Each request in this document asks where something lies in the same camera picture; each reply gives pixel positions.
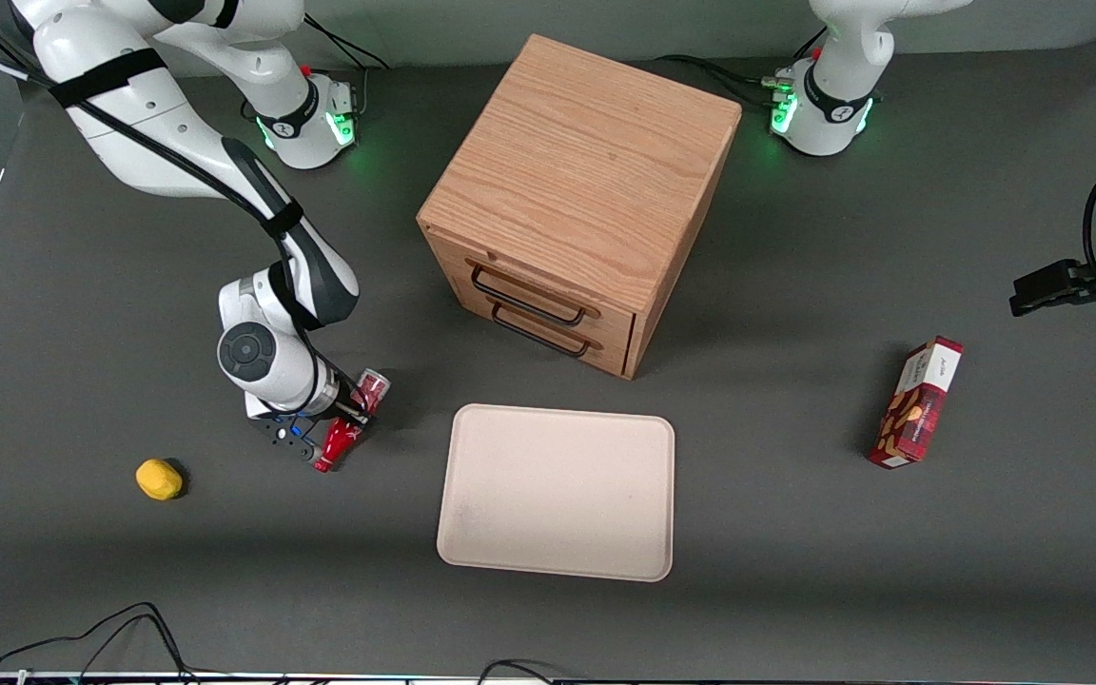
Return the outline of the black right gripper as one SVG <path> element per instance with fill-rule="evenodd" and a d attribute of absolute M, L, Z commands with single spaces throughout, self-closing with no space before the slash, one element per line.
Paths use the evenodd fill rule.
<path fill-rule="evenodd" d="M 329 421 L 340 418 L 351 425 L 369 425 L 377 415 L 380 393 L 374 387 L 356 387 L 354 402 L 351 400 L 352 386 L 343 385 L 343 379 L 330 379 L 318 390 L 318 420 Z"/>

